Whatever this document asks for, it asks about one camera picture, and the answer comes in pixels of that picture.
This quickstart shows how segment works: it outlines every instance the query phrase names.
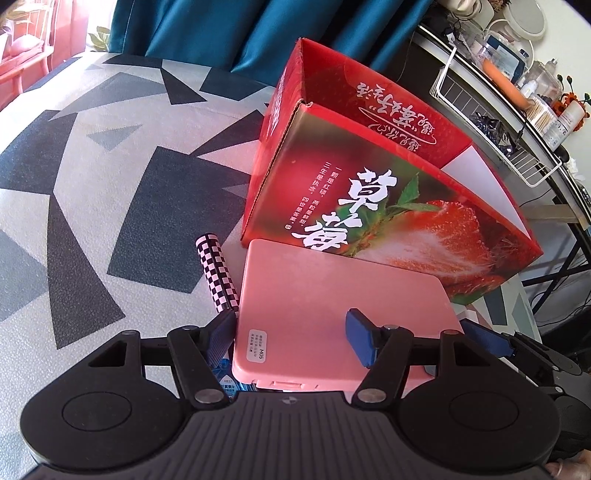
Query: checkered pen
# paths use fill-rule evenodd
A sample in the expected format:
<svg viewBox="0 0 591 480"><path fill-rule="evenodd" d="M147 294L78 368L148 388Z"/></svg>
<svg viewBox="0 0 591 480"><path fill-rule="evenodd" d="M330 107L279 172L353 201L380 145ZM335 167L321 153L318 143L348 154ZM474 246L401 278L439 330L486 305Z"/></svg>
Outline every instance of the checkered pen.
<svg viewBox="0 0 591 480"><path fill-rule="evenodd" d="M222 246L213 233L206 233L195 242L199 260L203 265L205 278L212 292L213 302L218 313L225 309L238 311L238 293L230 278L226 261L222 254Z"/></svg>

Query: pink case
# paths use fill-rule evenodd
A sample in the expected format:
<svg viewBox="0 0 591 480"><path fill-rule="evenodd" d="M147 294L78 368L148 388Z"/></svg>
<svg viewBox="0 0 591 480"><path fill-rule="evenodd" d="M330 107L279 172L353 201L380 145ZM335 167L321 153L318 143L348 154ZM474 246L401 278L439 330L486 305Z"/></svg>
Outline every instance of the pink case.
<svg viewBox="0 0 591 480"><path fill-rule="evenodd" d="M232 373L261 388L355 391L367 369L345 336L351 308L416 336L461 331L432 275L257 239L246 258ZM406 390L431 378L411 367Z"/></svg>

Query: bottle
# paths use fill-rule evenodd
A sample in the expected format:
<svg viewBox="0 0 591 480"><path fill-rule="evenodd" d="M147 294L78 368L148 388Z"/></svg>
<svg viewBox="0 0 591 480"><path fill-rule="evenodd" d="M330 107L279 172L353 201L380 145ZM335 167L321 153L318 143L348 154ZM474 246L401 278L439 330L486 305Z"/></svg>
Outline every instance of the bottle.
<svg viewBox="0 0 591 480"><path fill-rule="evenodd" d="M554 120L544 134L544 140L554 151L568 137L585 116L585 109L578 102L570 102L562 115Z"/></svg>
<svg viewBox="0 0 591 480"><path fill-rule="evenodd" d="M545 65L546 71L548 71L549 74L554 75L556 73L557 63L558 62L556 61L556 59L548 60Z"/></svg>
<svg viewBox="0 0 591 480"><path fill-rule="evenodd" d="M538 89L538 82L537 80L530 80L529 82L527 82L522 88L521 88L521 94L525 97L525 98L529 98L531 97L532 93L535 93L535 91Z"/></svg>

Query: cardboard flap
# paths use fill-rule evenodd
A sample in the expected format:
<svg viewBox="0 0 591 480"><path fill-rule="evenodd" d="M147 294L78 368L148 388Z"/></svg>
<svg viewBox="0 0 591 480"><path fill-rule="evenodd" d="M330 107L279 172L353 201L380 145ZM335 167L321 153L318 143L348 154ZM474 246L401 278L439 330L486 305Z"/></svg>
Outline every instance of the cardboard flap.
<svg viewBox="0 0 591 480"><path fill-rule="evenodd" d="M515 206L505 194L505 190L474 147L465 149L441 170L478 195L524 235L531 238Z"/></svg>
<svg viewBox="0 0 591 480"><path fill-rule="evenodd" d="M302 43L300 40L291 53L277 88L271 97L269 108L265 113L259 136L261 146L254 158L251 182L248 186L243 228L246 227L263 181L275 158L275 153L285 137L291 118L305 97L303 68Z"/></svg>
<svg viewBox="0 0 591 480"><path fill-rule="evenodd" d="M472 140L435 109L357 61L301 40L306 102L354 120L442 168Z"/></svg>

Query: strawberry box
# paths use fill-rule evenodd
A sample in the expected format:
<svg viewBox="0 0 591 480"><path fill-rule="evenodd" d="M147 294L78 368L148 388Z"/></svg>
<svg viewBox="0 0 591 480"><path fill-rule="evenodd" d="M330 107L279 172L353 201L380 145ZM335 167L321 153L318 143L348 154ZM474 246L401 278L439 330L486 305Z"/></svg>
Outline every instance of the strawberry box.
<svg viewBox="0 0 591 480"><path fill-rule="evenodd" d="M260 140L245 246L264 238L432 274L464 304L542 254L467 135L320 44L297 42Z"/></svg>

